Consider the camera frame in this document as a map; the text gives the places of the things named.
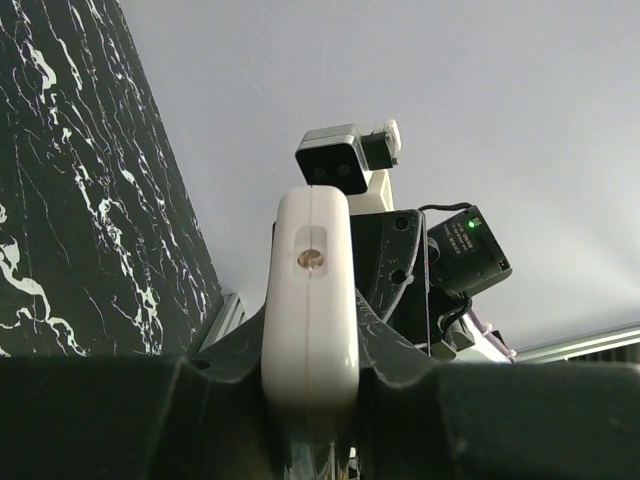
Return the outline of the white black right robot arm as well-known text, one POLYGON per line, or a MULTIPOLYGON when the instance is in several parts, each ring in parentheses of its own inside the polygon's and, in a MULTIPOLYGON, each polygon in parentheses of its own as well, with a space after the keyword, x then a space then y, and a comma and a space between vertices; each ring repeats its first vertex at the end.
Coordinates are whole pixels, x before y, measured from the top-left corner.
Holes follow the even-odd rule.
POLYGON ((441 205, 351 218, 356 290, 376 317, 439 360, 512 363, 515 352, 473 311, 511 264, 479 208, 441 205))

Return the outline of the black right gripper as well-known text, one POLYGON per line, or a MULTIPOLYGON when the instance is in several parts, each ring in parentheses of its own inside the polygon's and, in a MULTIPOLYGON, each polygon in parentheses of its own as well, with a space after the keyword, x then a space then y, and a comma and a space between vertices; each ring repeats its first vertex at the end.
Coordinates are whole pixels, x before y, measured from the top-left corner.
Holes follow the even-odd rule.
POLYGON ((401 210, 350 218, 355 284, 378 318, 435 358, 457 345, 441 323, 464 301, 431 284, 424 215, 401 210))

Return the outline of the white remote control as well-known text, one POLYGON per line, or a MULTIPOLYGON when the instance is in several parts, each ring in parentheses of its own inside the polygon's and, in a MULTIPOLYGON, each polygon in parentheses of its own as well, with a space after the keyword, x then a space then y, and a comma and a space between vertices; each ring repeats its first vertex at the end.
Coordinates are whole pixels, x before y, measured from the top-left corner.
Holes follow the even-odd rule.
POLYGON ((296 187, 279 203, 261 380, 287 478, 348 478, 359 340, 349 206, 335 187, 296 187))

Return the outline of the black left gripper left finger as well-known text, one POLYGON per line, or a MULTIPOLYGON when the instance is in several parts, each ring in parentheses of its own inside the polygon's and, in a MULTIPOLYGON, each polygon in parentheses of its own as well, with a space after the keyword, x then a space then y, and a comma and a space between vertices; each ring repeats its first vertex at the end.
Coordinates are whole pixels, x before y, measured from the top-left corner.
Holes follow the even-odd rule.
POLYGON ((276 479, 256 314, 192 356, 1 362, 5 479, 276 479))

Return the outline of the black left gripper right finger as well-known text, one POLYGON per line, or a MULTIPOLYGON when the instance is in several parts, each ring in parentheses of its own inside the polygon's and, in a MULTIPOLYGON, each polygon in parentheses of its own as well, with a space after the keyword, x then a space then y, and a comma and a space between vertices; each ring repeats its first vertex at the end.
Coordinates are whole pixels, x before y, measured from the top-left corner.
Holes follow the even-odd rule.
POLYGON ((635 479, 633 364, 438 361, 356 301, 365 479, 635 479))

